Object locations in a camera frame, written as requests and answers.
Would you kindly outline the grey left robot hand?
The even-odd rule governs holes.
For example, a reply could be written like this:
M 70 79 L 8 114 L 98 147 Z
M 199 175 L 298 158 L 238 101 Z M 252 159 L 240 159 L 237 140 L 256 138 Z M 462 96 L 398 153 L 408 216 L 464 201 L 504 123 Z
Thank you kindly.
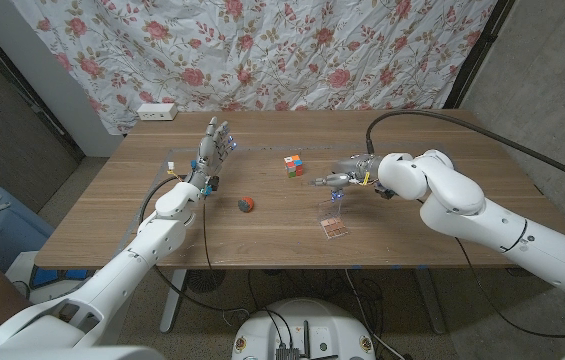
M 203 195 L 216 191 L 222 164 L 236 146 L 228 122 L 220 123 L 217 117 L 212 117 L 186 182 L 198 188 Z

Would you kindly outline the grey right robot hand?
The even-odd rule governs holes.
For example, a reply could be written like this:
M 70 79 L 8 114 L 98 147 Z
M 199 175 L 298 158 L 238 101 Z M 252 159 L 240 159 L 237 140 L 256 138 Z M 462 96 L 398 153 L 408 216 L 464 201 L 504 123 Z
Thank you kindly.
M 344 196 L 343 189 L 350 185 L 366 186 L 373 184 L 378 179 L 378 168 L 383 160 L 382 156 L 374 154 L 356 154 L 338 160 L 331 173 L 309 181 L 316 187 L 329 187 L 331 201 L 341 200 Z

